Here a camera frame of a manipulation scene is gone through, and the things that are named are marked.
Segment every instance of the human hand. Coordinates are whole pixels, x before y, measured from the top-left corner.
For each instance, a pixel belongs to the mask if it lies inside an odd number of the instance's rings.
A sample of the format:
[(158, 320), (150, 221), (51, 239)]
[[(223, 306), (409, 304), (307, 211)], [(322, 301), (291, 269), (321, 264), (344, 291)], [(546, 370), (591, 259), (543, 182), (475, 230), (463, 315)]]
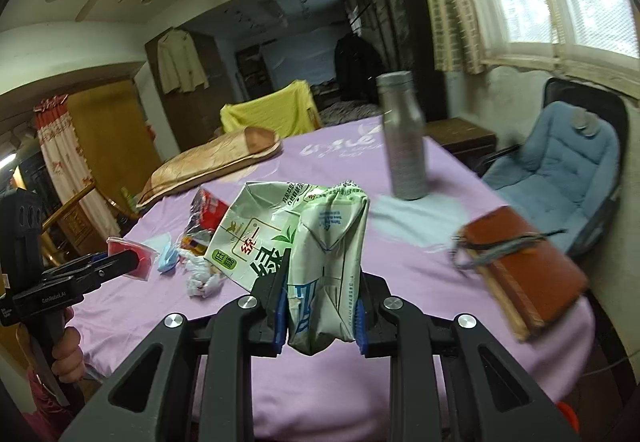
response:
[[(65, 324), (74, 316), (73, 308), (65, 309)], [(27, 358), (31, 367), (38, 370), (36, 361), (31, 353), (31, 342), (29, 332), (24, 325), (18, 326), (15, 332), (18, 344), (22, 349), (24, 356)], [(65, 333), (52, 350), (53, 358), (56, 362), (51, 366), (51, 371), (58, 376), (60, 382), (73, 383), (79, 382), (84, 376), (84, 355), (80, 349), (80, 332), (74, 327), (66, 327)]]

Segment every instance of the crumpled carton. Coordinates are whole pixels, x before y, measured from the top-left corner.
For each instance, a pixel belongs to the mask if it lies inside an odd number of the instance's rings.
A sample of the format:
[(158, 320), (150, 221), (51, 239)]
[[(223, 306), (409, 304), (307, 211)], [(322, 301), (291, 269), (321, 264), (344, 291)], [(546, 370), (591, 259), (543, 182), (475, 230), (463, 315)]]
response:
[(245, 290), (291, 248), (289, 345), (306, 355), (355, 340), (353, 316), (369, 199), (357, 185), (247, 183), (205, 258)]

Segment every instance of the checkered curtain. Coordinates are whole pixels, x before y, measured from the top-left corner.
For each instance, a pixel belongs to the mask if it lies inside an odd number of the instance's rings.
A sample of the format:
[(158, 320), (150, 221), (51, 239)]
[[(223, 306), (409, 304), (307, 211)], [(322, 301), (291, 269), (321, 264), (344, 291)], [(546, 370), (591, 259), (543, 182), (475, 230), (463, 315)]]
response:
[(482, 44), (473, 1), (428, 1), (436, 69), (483, 72)]

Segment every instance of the white jacket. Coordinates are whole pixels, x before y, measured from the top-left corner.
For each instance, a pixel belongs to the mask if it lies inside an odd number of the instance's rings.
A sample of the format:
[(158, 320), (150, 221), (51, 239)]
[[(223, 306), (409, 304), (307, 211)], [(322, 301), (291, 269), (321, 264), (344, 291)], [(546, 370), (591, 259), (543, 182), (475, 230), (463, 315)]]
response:
[(170, 30), (158, 41), (158, 70), (165, 93), (193, 91), (200, 84), (209, 88), (193, 39), (183, 30)]

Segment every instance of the pillow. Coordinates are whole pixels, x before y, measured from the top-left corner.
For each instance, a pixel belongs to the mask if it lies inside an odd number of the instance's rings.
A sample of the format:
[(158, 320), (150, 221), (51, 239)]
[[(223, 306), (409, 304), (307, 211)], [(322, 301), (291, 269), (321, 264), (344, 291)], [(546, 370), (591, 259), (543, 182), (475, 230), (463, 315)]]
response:
[(268, 129), (246, 127), (227, 133), (180, 153), (156, 169), (142, 190), (138, 207), (257, 164), (279, 151), (280, 137)]

